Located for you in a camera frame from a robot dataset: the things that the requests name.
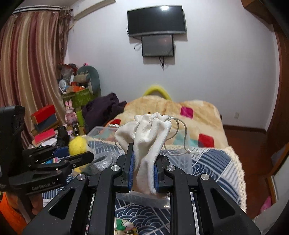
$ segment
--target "green box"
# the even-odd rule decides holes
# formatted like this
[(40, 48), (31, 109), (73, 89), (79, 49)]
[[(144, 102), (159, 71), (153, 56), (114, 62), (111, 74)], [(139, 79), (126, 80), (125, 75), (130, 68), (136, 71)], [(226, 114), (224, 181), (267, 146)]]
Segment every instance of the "green box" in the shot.
[(79, 92), (71, 92), (68, 94), (62, 94), (63, 101), (72, 101), (73, 108), (81, 107), (86, 105), (89, 101), (92, 101), (96, 96), (89, 92), (86, 88)]

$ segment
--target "curtain rod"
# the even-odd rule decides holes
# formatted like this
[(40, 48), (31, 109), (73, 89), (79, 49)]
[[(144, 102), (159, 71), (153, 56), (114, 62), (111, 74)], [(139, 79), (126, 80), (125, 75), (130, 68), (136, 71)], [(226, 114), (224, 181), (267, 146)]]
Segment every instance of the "curtain rod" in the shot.
[(27, 11), (40, 11), (40, 10), (49, 10), (49, 11), (60, 11), (62, 7), (59, 6), (27, 6), (27, 7), (19, 7), (16, 8), (12, 14), (17, 14), (20, 12), (27, 12)]

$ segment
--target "blue wave pattern fabric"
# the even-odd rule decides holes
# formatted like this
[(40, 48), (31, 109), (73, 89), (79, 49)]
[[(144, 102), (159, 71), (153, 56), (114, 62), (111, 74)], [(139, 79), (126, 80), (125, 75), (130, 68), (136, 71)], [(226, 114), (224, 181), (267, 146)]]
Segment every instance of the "blue wave pattern fabric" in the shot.
[[(111, 151), (117, 152), (119, 155), (123, 154), (123, 151), (119, 150), (116, 146), (100, 141), (89, 141), (89, 146), (92, 148), (94, 154)], [(184, 155), (182, 155), (182, 157), (173, 156), (180, 153), (178, 150), (162, 150), (160, 154), (167, 156), (173, 165), (183, 169), (189, 167), (192, 175), (208, 174), (240, 205), (237, 170), (230, 157), (225, 152), (216, 149), (193, 148), (192, 150), (199, 154), (190, 155), (192, 160), (190, 166), (187, 165), (187, 161), (184, 161)], [(43, 198), (52, 198), (57, 192), (59, 192), (59, 190), (46, 192), (43, 194)], [(192, 195), (191, 198), (195, 215), (196, 232), (199, 234), (196, 209)], [(116, 199), (115, 217), (132, 222), (137, 227), (140, 235), (170, 234), (171, 214), (168, 209), (152, 208)]]

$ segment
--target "yellow felt ball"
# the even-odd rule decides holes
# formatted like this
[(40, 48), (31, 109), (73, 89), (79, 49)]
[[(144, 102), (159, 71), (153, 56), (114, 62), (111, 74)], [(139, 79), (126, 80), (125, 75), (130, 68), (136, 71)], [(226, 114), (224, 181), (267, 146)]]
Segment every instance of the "yellow felt ball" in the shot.
[(71, 156), (88, 151), (87, 140), (82, 136), (77, 136), (68, 144), (68, 151)]

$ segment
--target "metal screw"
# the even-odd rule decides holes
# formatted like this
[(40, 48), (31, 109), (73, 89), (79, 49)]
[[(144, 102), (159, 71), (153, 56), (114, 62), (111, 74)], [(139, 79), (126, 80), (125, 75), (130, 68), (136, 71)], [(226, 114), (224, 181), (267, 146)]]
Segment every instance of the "metal screw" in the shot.
[(118, 171), (119, 169), (120, 169), (120, 166), (118, 166), (118, 165), (114, 165), (111, 167), (112, 171)]
[(201, 178), (203, 179), (203, 180), (208, 180), (209, 179), (209, 175), (207, 175), (207, 174), (201, 174)]
[(168, 165), (168, 166), (166, 167), (166, 169), (167, 169), (168, 171), (173, 171), (173, 170), (176, 169), (176, 167), (173, 166), (173, 165)]
[(84, 180), (85, 177), (86, 177), (85, 174), (79, 174), (79, 175), (77, 175), (76, 178), (77, 178), (78, 180)]

